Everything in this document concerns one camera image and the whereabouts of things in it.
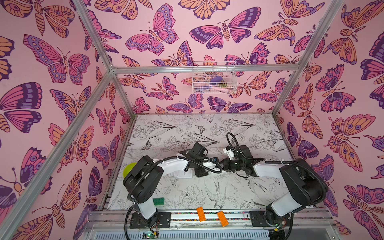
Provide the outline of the white remote control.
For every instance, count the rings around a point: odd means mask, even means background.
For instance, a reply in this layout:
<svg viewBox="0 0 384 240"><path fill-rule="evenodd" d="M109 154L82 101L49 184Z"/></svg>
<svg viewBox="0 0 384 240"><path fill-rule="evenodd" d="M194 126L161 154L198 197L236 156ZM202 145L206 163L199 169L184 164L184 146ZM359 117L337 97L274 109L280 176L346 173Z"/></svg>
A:
<svg viewBox="0 0 384 240"><path fill-rule="evenodd" d="M176 172L174 172L173 177L178 178L178 179L192 179L193 178L193 171L192 170L176 171Z"/></svg>

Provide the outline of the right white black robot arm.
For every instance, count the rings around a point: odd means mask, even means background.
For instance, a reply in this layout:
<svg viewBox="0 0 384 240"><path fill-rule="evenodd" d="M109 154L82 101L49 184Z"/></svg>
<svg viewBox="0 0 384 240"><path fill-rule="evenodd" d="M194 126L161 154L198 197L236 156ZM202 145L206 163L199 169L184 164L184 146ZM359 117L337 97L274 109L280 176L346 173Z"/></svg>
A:
<svg viewBox="0 0 384 240"><path fill-rule="evenodd" d="M288 193L266 206L264 218L270 226L279 225L289 213L316 205L327 196L327 184L303 159L279 162L254 158L245 145L227 146L223 151L228 156L222 161L224 171L243 171L246 177L269 177L285 182Z"/></svg>

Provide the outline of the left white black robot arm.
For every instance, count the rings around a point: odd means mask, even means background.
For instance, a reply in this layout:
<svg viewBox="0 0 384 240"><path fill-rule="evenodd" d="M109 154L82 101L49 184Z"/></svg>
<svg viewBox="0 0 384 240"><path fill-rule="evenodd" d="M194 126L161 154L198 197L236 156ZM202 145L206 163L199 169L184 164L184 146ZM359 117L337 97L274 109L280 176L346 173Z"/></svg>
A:
<svg viewBox="0 0 384 240"><path fill-rule="evenodd" d="M136 163L127 165L123 170L123 186L126 188L127 199L133 203L134 209L146 225L157 220L158 209L153 202L153 195L161 178L177 171L188 171L190 168L208 170L203 165L208 150L195 143L192 149L161 160L143 156Z"/></svg>

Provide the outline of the left orange toy brick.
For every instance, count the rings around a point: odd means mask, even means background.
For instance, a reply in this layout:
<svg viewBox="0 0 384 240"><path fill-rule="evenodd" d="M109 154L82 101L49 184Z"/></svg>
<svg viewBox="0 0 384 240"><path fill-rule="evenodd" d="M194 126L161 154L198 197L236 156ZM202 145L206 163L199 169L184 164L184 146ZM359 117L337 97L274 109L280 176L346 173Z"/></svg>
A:
<svg viewBox="0 0 384 240"><path fill-rule="evenodd" d="M202 207L197 208L197 214L200 222L206 221L206 215Z"/></svg>

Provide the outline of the orange toy brick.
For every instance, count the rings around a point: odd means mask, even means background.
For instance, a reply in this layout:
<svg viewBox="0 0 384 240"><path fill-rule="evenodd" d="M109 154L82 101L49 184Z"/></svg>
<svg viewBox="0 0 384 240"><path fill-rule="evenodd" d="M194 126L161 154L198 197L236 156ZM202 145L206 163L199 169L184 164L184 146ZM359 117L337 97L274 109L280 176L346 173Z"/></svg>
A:
<svg viewBox="0 0 384 240"><path fill-rule="evenodd" d="M217 212L217 216L223 228L229 225L228 219L223 211Z"/></svg>
<svg viewBox="0 0 384 240"><path fill-rule="evenodd" d="M197 214L200 222L206 221L206 215L202 207L197 208Z"/></svg>

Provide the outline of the right orange toy brick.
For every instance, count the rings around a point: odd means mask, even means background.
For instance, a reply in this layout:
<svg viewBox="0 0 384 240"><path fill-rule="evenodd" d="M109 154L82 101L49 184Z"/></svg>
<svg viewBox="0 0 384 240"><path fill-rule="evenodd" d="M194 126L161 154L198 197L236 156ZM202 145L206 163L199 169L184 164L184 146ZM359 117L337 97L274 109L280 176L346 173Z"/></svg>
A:
<svg viewBox="0 0 384 240"><path fill-rule="evenodd" d="M223 228L229 225L228 219L223 211L217 212L217 216Z"/></svg>

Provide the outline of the green toy brick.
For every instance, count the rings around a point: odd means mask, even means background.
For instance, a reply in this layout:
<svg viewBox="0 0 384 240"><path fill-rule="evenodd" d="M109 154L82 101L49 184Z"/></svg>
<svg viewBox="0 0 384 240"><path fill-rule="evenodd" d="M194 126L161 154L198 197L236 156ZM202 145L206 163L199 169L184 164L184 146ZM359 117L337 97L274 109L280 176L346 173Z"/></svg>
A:
<svg viewBox="0 0 384 240"><path fill-rule="evenodd" d="M153 203L155 206L164 206L165 205L165 198L154 198Z"/></svg>

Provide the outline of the lime green round object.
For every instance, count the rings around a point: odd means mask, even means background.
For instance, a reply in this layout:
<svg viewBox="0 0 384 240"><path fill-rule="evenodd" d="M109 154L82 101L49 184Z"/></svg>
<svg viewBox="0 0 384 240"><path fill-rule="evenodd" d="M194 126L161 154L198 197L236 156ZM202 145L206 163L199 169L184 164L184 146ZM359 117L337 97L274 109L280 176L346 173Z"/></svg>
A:
<svg viewBox="0 0 384 240"><path fill-rule="evenodd" d="M125 178L129 173L130 171L136 166L137 163L130 163L128 164L124 170L123 170L123 177Z"/></svg>

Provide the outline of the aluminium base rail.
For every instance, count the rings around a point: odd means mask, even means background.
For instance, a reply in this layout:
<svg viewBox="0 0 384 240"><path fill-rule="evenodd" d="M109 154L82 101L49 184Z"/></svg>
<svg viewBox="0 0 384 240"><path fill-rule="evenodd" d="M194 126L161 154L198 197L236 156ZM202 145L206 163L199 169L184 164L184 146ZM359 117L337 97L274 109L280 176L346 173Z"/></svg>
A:
<svg viewBox="0 0 384 240"><path fill-rule="evenodd" d="M264 210L223 210L228 221L222 226L217 210L205 210L201 222L197 211L160 211L153 227L144 227L134 213L126 211L92 212L84 240L341 240L330 213L325 209L306 209L287 216L272 227L263 219Z"/></svg>

